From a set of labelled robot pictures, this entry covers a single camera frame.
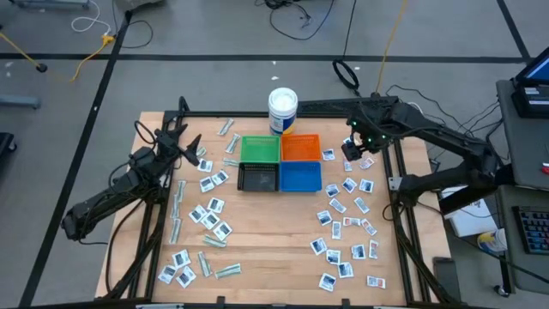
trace green bin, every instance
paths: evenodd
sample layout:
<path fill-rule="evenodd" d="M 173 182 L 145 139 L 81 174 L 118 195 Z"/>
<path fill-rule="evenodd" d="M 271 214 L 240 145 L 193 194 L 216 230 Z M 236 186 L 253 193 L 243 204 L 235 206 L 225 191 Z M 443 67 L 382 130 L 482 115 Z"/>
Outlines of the green bin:
<path fill-rule="evenodd" d="M 279 136 L 242 136 L 241 162 L 278 163 L 280 160 Z"/>

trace wooden table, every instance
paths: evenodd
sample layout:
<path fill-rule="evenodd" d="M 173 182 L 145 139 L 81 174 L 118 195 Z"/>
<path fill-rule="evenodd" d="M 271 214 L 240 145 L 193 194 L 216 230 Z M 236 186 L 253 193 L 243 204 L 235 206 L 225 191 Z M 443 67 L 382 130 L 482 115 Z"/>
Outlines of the wooden table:
<path fill-rule="evenodd" d="M 162 112 L 144 112 L 140 120 L 151 130 L 160 128 Z M 225 136 L 218 136 L 218 130 L 226 122 L 225 118 L 184 118 L 189 124 L 181 136 L 179 144 L 187 145 L 197 134 L 202 133 L 201 145 L 207 149 L 205 157 L 214 162 L 212 173 L 223 168 L 229 175 L 225 184 L 210 192 L 201 193 L 198 180 L 206 173 L 198 172 L 195 167 L 184 160 L 180 169 L 174 172 L 171 197 L 177 191 L 177 180 L 184 179 L 184 200 L 181 202 L 180 218 L 182 227 L 178 243 L 169 245 L 172 231 L 172 219 L 169 217 L 172 198 L 168 202 L 168 215 L 162 240 L 160 261 L 157 275 L 162 267 L 173 264 L 172 254 L 187 249 L 191 258 L 190 267 L 197 275 L 186 289 L 176 282 L 166 285 L 157 281 L 154 286 L 154 302 L 180 303 L 215 303 L 217 296 L 225 296 L 226 303 L 239 304 L 294 304 L 294 305 L 338 305 L 341 299 L 350 299 L 352 305 L 405 305 L 402 287 L 401 269 L 396 250 L 396 239 L 392 222 L 384 221 L 382 209 L 389 203 L 388 188 L 383 170 L 383 159 L 380 154 L 371 157 L 376 163 L 368 170 L 361 170 L 358 162 L 353 162 L 353 171 L 346 173 L 343 169 L 343 154 L 339 150 L 343 139 L 349 134 L 349 128 L 342 118 L 299 118 L 296 123 L 296 134 L 321 134 L 322 149 L 333 148 L 335 161 L 323 161 L 323 187 L 337 183 L 342 192 L 337 199 L 347 207 L 345 214 L 336 212 L 329 206 L 329 198 L 324 190 L 317 193 L 254 193 L 237 191 L 238 169 L 224 167 L 223 157 L 238 160 L 239 147 L 234 154 L 226 154 L 226 145 L 232 134 L 268 135 L 267 118 L 235 118 L 235 123 Z M 136 136 L 132 151 L 144 146 Z M 417 175 L 430 173 L 425 143 L 416 138 L 407 138 L 402 143 L 407 171 Z M 341 187 L 346 177 L 357 183 L 360 179 L 375 182 L 373 194 L 358 191 L 348 194 Z M 226 248 L 213 248 L 202 243 L 205 233 L 213 233 L 202 224 L 195 224 L 188 214 L 201 204 L 208 206 L 211 197 L 218 197 L 226 202 L 219 215 L 233 229 L 227 238 Z M 353 199 L 362 197 L 371 211 L 362 215 Z M 426 193 L 420 198 L 422 203 L 438 208 L 436 196 Z M 131 206 L 116 213 L 114 227 L 127 214 Z M 335 221 L 342 221 L 343 216 L 367 218 L 377 229 L 371 237 L 362 227 L 342 228 L 342 239 L 331 239 L 331 225 L 322 227 L 317 219 L 317 212 L 328 209 Z M 144 207 L 141 206 L 121 227 L 114 240 L 112 253 L 111 279 L 114 284 L 127 270 L 133 261 L 136 244 L 142 224 Z M 432 270 L 433 257 L 449 257 L 449 247 L 440 215 L 428 209 L 416 207 L 415 216 L 423 249 L 425 263 Z M 337 268 L 328 264 L 324 254 L 316 256 L 310 242 L 324 237 L 331 249 L 341 250 L 341 261 L 351 262 L 354 278 L 340 279 Z M 352 260 L 351 245 L 364 244 L 366 251 L 370 239 L 377 240 L 379 259 Z M 197 253 L 203 251 L 213 271 L 228 265 L 240 263 L 242 274 L 216 280 L 214 276 L 204 278 L 198 263 Z M 144 290 L 145 277 L 148 273 L 148 262 L 142 267 L 138 296 Z M 318 287 L 321 275 L 326 272 L 337 277 L 335 291 L 324 291 Z M 416 271 L 410 268 L 416 300 L 419 300 L 419 285 L 415 280 Z M 101 272 L 96 295 L 106 293 L 105 265 Z M 387 288 L 369 288 L 365 285 L 366 276 L 379 276 L 387 281 Z"/>

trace orange bin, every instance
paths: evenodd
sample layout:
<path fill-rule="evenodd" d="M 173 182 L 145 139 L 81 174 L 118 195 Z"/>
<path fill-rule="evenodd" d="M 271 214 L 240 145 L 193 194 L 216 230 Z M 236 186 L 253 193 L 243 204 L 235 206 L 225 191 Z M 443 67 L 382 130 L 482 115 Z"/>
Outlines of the orange bin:
<path fill-rule="evenodd" d="M 283 135 L 281 144 L 283 161 L 321 160 L 318 134 Z"/>

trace plastic container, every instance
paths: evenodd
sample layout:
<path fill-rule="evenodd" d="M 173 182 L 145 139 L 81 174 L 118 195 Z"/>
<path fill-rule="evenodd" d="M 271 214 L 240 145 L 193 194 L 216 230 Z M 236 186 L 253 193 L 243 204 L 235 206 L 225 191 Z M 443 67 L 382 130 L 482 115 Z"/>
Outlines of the plastic container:
<path fill-rule="evenodd" d="M 278 191 L 279 165 L 273 163 L 240 163 L 239 191 Z"/>
<path fill-rule="evenodd" d="M 320 137 L 318 134 L 282 136 L 283 161 L 320 161 Z"/>
<path fill-rule="evenodd" d="M 482 233 L 477 238 L 479 248 L 488 252 L 501 252 L 507 250 L 507 239 L 505 238 L 505 229 L 500 228 L 497 231 Z"/>
<path fill-rule="evenodd" d="M 293 132 L 298 95 L 290 88 L 277 88 L 268 96 L 268 121 L 274 135 Z"/>
<path fill-rule="evenodd" d="M 281 138 L 278 136 L 242 136 L 241 162 L 278 163 Z"/>
<path fill-rule="evenodd" d="M 281 162 L 281 191 L 315 192 L 322 189 L 320 162 Z"/>

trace black floor stripe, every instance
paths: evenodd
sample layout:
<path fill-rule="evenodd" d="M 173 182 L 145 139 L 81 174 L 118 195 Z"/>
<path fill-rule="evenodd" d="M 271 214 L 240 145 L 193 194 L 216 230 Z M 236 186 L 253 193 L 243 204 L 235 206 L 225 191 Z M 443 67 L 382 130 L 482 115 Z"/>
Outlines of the black floor stripe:
<path fill-rule="evenodd" d="M 499 9 L 501 9 L 502 14 L 504 15 L 507 27 L 509 27 L 509 31 L 511 31 L 511 35 L 515 40 L 518 51 L 521 53 L 522 57 L 528 61 L 530 59 L 530 54 L 528 53 L 528 49 L 524 45 L 521 34 L 518 32 L 518 28 L 516 27 L 515 21 L 513 21 L 513 17 L 511 17 L 511 13 L 509 12 L 509 8 L 507 8 L 507 4 L 505 4 L 504 0 L 497 0 L 497 2 Z"/>
<path fill-rule="evenodd" d="M 30 54 L 38 60 L 82 60 L 85 54 Z M 108 60 L 109 54 L 100 54 L 92 60 Z M 121 54 L 118 60 L 125 61 L 332 61 L 340 55 L 162 55 Z M 24 59 L 17 53 L 0 53 L 0 59 Z M 345 56 L 350 62 L 381 62 L 383 56 Z M 520 57 L 452 57 L 452 56 L 388 56 L 389 63 L 417 64 L 521 64 Z"/>
<path fill-rule="evenodd" d="M 114 64 L 117 62 L 117 55 L 120 53 L 120 48 L 122 47 L 122 43 L 124 42 L 124 36 L 126 34 L 126 30 L 128 29 L 128 23 L 130 22 L 130 19 L 131 13 L 127 13 L 126 18 L 124 19 L 124 24 L 121 27 L 120 33 L 118 34 L 118 39 L 116 40 L 114 47 L 112 48 L 112 54 L 109 57 L 109 62 L 107 63 L 105 72 L 103 73 L 103 77 L 101 78 L 99 88 L 97 89 L 97 94 L 94 98 L 94 103 L 92 104 L 90 112 L 87 116 L 86 124 L 84 125 L 80 141 L 78 142 L 78 146 L 76 147 L 75 156 L 70 163 L 69 172 L 67 173 L 67 177 L 63 183 L 63 189 L 59 194 L 59 199 L 57 200 L 57 204 L 55 206 L 55 209 L 53 210 L 50 224 L 48 225 L 48 228 L 45 232 L 44 240 L 42 240 L 42 245 L 40 246 L 38 256 L 36 257 L 36 260 L 34 262 L 33 269 L 31 270 L 31 274 L 28 278 L 25 290 L 23 291 L 19 307 L 28 307 L 31 306 L 33 303 L 36 289 L 38 288 L 38 285 L 40 283 L 40 278 L 42 276 L 42 273 L 44 272 L 45 264 L 48 260 L 48 256 L 50 255 L 51 248 L 53 247 L 53 242 L 55 241 L 57 231 L 59 230 L 59 224 L 63 219 L 63 213 L 67 206 L 67 202 L 69 201 L 69 196 L 75 183 L 76 175 L 78 174 L 82 158 L 84 157 L 84 153 L 86 152 L 89 138 L 92 135 L 95 120 L 100 111 L 103 98 L 105 97 L 107 86 L 109 84 L 109 81 L 111 80 Z"/>

